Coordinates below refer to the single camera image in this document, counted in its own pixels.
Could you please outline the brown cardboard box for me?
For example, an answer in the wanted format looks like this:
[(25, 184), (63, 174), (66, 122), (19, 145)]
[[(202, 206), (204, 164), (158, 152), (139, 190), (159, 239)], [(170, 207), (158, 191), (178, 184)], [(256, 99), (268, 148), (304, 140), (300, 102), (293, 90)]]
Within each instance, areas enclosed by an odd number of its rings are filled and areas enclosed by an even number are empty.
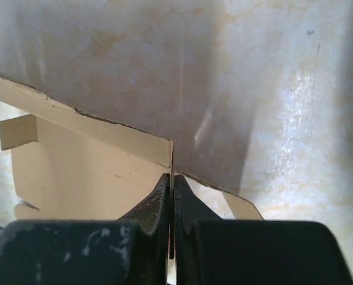
[[(117, 220), (170, 177), (168, 261), (174, 241), (173, 143), (85, 115), (35, 88), (0, 75), (0, 101), (25, 115), (0, 121), (1, 149), (11, 153), (16, 220)], [(258, 220), (234, 199), (236, 220)]]

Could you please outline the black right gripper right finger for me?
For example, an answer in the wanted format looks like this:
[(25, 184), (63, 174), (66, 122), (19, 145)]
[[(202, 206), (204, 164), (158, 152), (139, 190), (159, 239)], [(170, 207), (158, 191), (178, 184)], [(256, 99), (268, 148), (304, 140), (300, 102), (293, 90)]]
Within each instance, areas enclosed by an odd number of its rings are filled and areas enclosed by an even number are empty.
[(353, 284), (332, 232), (313, 221), (226, 220), (174, 178), (177, 284)]

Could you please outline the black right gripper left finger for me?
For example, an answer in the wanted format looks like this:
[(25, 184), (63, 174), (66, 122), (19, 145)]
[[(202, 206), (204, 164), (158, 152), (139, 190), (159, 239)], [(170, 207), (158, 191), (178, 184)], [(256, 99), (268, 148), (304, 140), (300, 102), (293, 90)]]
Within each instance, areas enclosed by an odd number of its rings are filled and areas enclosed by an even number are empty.
[(117, 220), (17, 220), (0, 232), (0, 284), (166, 284), (170, 177)]

